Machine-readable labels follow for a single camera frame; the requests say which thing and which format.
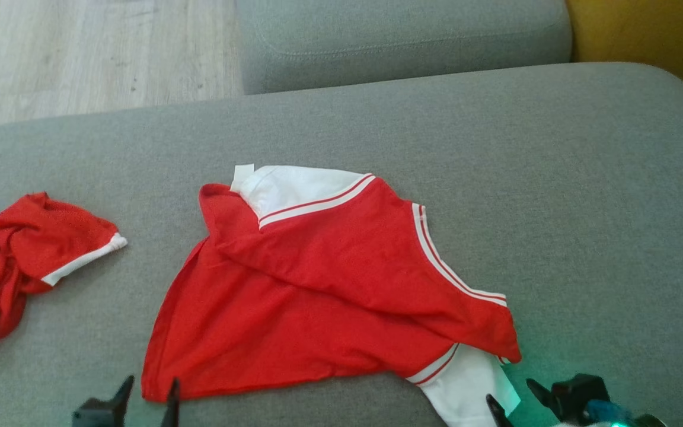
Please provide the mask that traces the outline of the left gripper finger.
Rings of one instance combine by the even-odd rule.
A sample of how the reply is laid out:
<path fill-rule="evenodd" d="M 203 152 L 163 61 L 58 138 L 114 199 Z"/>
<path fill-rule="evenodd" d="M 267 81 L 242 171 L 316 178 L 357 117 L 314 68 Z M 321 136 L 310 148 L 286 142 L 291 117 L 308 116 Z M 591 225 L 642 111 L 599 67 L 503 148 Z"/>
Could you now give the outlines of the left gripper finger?
<path fill-rule="evenodd" d="M 181 405 L 181 386 L 178 378 L 174 378 L 168 390 L 166 409 L 161 427 L 178 427 Z"/>
<path fill-rule="evenodd" d="M 113 414 L 125 414 L 127 411 L 127 405 L 130 399 L 133 386 L 135 385 L 135 376 L 130 375 L 125 378 L 121 387 L 117 389 L 116 394 L 110 400 L 111 413 Z"/>

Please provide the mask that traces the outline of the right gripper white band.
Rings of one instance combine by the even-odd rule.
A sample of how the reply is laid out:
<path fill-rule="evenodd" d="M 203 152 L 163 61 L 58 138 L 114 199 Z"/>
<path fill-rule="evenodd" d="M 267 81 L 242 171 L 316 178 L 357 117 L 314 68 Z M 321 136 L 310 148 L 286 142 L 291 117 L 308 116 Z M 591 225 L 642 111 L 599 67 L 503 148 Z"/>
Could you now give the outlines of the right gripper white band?
<path fill-rule="evenodd" d="M 526 379 L 526 385 L 542 406 L 554 416 L 560 416 L 560 403 L 557 395 L 533 378 Z M 486 406 L 497 427 L 514 427 L 505 413 L 505 408 L 491 394 L 486 394 Z M 593 418 L 588 414 L 564 416 L 554 426 L 667 426 L 662 420 L 650 414 L 607 414 Z"/>

